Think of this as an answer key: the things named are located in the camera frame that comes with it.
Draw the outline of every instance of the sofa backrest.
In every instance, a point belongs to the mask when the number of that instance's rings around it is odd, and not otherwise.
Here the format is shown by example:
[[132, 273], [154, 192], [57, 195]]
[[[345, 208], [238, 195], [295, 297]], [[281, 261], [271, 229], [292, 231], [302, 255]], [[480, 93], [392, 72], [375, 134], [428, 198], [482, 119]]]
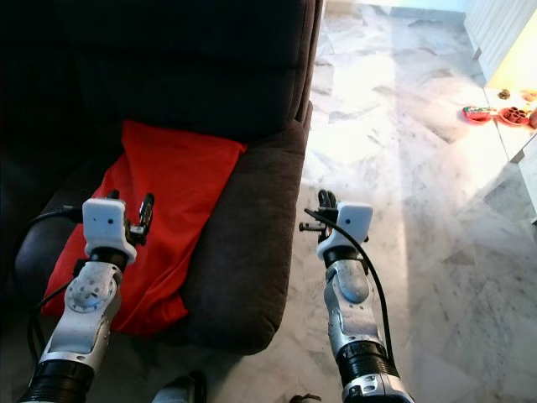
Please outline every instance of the sofa backrest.
[[315, 0], [56, 0], [90, 120], [249, 140], [300, 108]]

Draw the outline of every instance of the red bowl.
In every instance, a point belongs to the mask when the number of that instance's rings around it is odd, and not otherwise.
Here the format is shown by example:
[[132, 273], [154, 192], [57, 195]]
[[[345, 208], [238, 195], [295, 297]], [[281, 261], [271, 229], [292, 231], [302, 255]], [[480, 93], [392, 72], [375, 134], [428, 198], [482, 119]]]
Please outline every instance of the red bowl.
[[462, 109], [462, 116], [464, 116], [468, 122], [474, 124], [484, 124], [493, 118], [489, 112], [467, 113], [464, 108]]
[[511, 122], [510, 120], [507, 120], [503, 115], [509, 110], [508, 107], [505, 107], [504, 109], [502, 109], [501, 111], [498, 112], [498, 117], [500, 119], [500, 121], [502, 123], [505, 123], [507, 124], [508, 126], [514, 126], [514, 127], [518, 127], [518, 126], [525, 126], [526, 124], [529, 123], [529, 119], [528, 118], [525, 118], [522, 122], [520, 123], [515, 123], [515, 122]]

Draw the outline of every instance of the sofa armrest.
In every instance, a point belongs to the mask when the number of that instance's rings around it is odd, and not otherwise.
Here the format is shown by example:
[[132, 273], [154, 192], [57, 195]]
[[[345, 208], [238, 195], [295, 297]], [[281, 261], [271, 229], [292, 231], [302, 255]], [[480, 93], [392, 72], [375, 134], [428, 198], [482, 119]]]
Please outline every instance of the sofa armrest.
[[251, 144], [204, 228], [180, 290], [189, 316], [162, 337], [240, 354], [266, 348], [285, 307], [305, 128]]

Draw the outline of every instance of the marble floor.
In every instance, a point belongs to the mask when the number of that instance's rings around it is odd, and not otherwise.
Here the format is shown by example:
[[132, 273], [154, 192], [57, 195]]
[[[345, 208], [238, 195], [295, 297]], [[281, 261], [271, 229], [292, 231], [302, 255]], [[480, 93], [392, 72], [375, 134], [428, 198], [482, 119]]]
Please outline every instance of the marble floor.
[[[535, 213], [494, 126], [457, 114], [487, 104], [481, 84], [460, 21], [326, 11], [297, 221], [321, 188], [373, 205], [366, 248], [417, 402], [537, 401]], [[210, 402], [341, 401], [314, 249], [315, 235], [297, 231], [284, 320], [266, 351], [237, 359], [115, 334], [89, 402], [150, 401], [191, 369], [206, 373]], [[2, 360], [17, 365], [3, 373], [2, 403], [29, 376], [23, 335], [3, 336]]]

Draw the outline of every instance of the dark gray sofa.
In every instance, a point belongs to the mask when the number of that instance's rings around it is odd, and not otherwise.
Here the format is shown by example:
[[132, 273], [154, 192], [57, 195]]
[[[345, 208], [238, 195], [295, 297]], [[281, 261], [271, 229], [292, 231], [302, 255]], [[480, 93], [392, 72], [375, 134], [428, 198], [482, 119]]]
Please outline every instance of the dark gray sofa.
[[[321, 0], [1, 7], [3, 304], [14, 304], [8, 273], [24, 224], [89, 197], [131, 118], [248, 143], [178, 290], [190, 315], [158, 338], [242, 354], [266, 348], [287, 294]], [[41, 222], [18, 251], [33, 302], [72, 229]]]

